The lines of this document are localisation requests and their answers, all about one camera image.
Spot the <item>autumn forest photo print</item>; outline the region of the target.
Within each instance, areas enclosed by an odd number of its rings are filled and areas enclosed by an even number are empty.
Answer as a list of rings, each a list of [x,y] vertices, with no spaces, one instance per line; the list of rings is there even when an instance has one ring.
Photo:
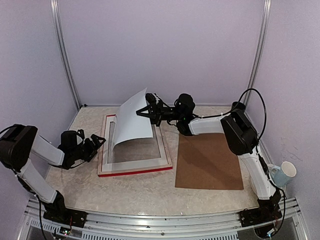
[[[137,115],[136,111],[147,106],[145,99],[147,88],[139,91],[118,109],[115,117],[115,128],[112,137],[112,150],[122,142],[153,137],[150,120]]]

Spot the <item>brown backing board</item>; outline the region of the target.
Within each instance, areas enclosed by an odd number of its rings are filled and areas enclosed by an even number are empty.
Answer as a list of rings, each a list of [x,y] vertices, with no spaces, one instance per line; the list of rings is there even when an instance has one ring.
[[[175,187],[196,190],[243,190],[238,156],[223,133],[179,136]]]

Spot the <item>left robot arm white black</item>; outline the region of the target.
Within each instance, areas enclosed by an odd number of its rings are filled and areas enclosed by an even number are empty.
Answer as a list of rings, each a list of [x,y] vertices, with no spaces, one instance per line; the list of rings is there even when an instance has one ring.
[[[96,134],[86,137],[82,129],[66,130],[60,135],[60,144],[54,146],[40,135],[36,126],[13,124],[0,131],[0,161],[38,197],[47,212],[63,223],[70,218],[64,197],[45,180],[35,162],[74,169],[78,166],[76,162],[90,162],[105,142],[104,137]]]

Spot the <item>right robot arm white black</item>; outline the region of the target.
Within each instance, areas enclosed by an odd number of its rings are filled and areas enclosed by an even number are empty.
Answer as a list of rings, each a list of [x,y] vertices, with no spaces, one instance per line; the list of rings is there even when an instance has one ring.
[[[175,121],[179,133],[184,136],[222,133],[230,151],[245,164],[251,184],[257,195],[258,207],[240,211],[243,225],[279,220],[285,210],[279,202],[284,194],[272,180],[268,165],[260,155],[259,137],[256,129],[245,115],[246,106],[240,101],[232,104],[226,113],[212,116],[198,116],[194,113],[196,104],[191,95],[182,93],[173,106],[163,102],[156,94],[145,95],[147,106],[136,111],[141,117],[149,118],[153,125],[162,121]]]

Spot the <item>dark green cup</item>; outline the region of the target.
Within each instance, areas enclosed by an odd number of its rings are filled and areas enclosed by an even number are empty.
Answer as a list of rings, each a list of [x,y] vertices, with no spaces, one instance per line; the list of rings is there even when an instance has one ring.
[[[240,101],[234,101],[231,105],[231,111],[233,110],[236,110],[236,109],[239,109],[239,110],[242,110],[244,111],[246,109],[246,105],[243,104],[242,102]]]

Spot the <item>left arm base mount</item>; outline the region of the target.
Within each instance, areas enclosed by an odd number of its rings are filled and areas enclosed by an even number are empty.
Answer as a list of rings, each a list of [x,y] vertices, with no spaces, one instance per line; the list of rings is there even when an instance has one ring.
[[[50,220],[63,225],[68,225],[70,227],[83,228],[88,213],[81,210],[75,210],[67,208],[64,213],[58,213],[46,210],[43,214],[44,219]]]

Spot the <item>right aluminium corner post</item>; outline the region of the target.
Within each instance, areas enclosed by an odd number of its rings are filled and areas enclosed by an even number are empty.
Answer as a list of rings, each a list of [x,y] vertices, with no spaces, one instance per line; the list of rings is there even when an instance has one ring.
[[[267,37],[271,6],[272,6],[272,0],[264,1],[260,30],[258,35],[258,42],[257,42],[254,59],[253,59],[253,65],[251,68],[247,89],[254,88],[255,86],[255,82],[257,79],[257,75],[258,75],[258,71],[259,71],[259,67],[260,67],[260,63],[261,63],[261,59],[264,51],[265,40]]]

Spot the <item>aluminium corner post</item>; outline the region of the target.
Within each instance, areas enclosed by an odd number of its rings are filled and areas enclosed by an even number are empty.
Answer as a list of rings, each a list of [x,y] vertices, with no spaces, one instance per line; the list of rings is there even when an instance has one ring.
[[[70,89],[70,93],[71,93],[71,97],[74,102],[74,105],[76,109],[79,111],[82,107],[82,104],[81,104],[78,90],[73,78],[73,74],[72,74],[72,70],[71,70],[71,66],[70,66],[70,62],[67,54],[67,48],[64,41],[63,27],[62,27],[62,22],[60,17],[58,1],[51,0],[50,8],[51,8],[51,14],[52,14],[53,24],[55,28],[56,37],[57,37],[58,48],[59,48],[60,57],[61,57],[64,72],[65,72],[67,84]]]
[[[254,59],[253,59],[253,65],[251,68],[247,89],[254,88],[255,86],[255,82],[257,79],[257,75],[258,75],[258,71],[259,71],[259,67],[260,67],[260,63],[261,63],[261,59],[264,51],[265,40],[267,37],[271,6],[272,6],[272,0],[264,1],[260,30],[258,35],[258,42],[257,42]]]

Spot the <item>left aluminium corner post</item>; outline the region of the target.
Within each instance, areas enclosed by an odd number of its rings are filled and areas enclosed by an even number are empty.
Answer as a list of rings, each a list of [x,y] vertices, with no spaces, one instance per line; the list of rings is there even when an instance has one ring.
[[[67,48],[64,41],[63,27],[62,27],[62,22],[60,17],[58,1],[51,0],[50,8],[51,8],[51,14],[52,14],[53,24],[55,28],[56,37],[57,37],[58,48],[59,48],[60,57],[61,57],[64,72],[65,72],[67,84],[70,89],[70,93],[71,93],[71,97],[74,102],[74,105],[76,109],[79,111],[82,107],[82,104],[81,104],[78,90],[73,78],[73,74],[72,74],[72,70],[71,70],[71,66],[70,66],[70,62],[67,54]]]

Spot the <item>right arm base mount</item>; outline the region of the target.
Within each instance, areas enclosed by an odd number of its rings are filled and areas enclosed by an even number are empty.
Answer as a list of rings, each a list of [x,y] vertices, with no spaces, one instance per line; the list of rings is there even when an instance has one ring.
[[[276,218],[281,219],[283,216],[280,210],[270,213],[269,210],[261,210],[260,208],[244,209],[238,214],[243,228],[270,222]]]

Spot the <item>aluminium front rail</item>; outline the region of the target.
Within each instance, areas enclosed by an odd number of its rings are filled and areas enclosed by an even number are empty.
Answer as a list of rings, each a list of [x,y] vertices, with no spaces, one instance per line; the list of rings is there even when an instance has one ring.
[[[270,222],[243,227],[239,212],[147,216],[88,211],[83,227],[39,219],[31,198],[22,216],[18,240],[257,240]]]

